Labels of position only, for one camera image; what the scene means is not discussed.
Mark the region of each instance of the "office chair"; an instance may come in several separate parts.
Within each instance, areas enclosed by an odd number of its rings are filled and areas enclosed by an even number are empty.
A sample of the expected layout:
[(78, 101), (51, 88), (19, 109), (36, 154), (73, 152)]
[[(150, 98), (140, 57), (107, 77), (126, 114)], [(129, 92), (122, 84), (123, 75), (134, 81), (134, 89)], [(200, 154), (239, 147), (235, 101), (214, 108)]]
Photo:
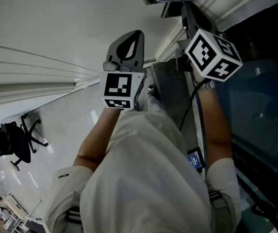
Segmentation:
[(18, 127), (16, 122), (1, 124), (0, 127), (0, 156), (14, 153), (19, 159), (16, 162), (11, 161), (11, 164), (17, 171), (19, 171), (18, 164), (21, 161), (31, 162), (30, 149), (33, 153), (36, 153), (36, 150), (33, 149), (32, 141), (43, 147), (48, 146), (48, 143), (44, 144), (32, 136), (35, 126), (41, 123), (41, 120), (36, 120), (28, 131), (24, 122), (26, 117), (27, 115), (21, 117), (23, 129)]

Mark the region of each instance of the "person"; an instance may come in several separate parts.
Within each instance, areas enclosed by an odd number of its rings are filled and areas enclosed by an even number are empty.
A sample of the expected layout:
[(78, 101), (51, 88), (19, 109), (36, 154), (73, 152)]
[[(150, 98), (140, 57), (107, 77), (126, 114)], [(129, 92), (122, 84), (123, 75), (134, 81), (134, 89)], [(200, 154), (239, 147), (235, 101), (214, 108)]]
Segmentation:
[(205, 180), (187, 160), (183, 137), (155, 92), (148, 87), (148, 112), (105, 108), (73, 166), (53, 175), (44, 219), (50, 232), (235, 231), (241, 211), (231, 128), (215, 89), (199, 91)]

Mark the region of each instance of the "floor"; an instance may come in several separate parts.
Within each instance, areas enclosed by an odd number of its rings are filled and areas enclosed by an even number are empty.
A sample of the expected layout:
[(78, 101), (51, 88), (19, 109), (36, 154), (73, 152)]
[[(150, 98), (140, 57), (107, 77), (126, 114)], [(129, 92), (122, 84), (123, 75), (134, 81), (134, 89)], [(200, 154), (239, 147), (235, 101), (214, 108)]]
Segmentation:
[[(153, 83), (153, 77), (148, 70), (145, 87), (138, 99), (141, 111), (147, 110), (146, 88)], [(10, 161), (17, 160), (15, 155), (0, 157), (0, 187), (5, 193), (12, 194), (27, 212), (32, 211), (42, 200), (33, 215), (43, 218), (52, 174), (58, 169), (72, 165), (81, 143), (104, 108), (99, 97), (99, 84), (95, 84), (30, 112), (26, 120), (27, 127), (30, 128), (31, 124), (40, 118), (42, 123), (36, 126), (33, 136), (40, 141), (44, 141), (45, 138), (49, 146), (44, 148), (33, 143), (37, 153), (32, 154), (31, 163), (19, 164), (20, 172), (14, 170), (10, 164)], [(21, 124), (19, 118), (16, 122), (17, 125)], [(183, 127), (195, 128), (195, 124), (186, 120)], [(192, 131), (195, 142), (191, 144), (190, 149), (198, 146), (196, 130)]]

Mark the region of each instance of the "forearm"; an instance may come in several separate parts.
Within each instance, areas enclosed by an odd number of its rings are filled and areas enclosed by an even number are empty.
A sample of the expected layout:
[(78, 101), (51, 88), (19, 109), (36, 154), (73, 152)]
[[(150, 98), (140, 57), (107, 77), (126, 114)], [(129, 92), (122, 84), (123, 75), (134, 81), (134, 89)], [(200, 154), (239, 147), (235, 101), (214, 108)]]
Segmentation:
[[(203, 81), (193, 67), (197, 83)], [(208, 163), (211, 166), (217, 160), (232, 158), (231, 128), (215, 89), (198, 91), (205, 128)]]
[(97, 123), (83, 141), (74, 166), (85, 166), (88, 162), (93, 171), (101, 163), (105, 156), (115, 125), (120, 115), (119, 109), (105, 108)]
[(199, 91), (198, 93), (202, 107), (207, 141), (215, 144), (230, 143), (231, 128), (216, 90)]

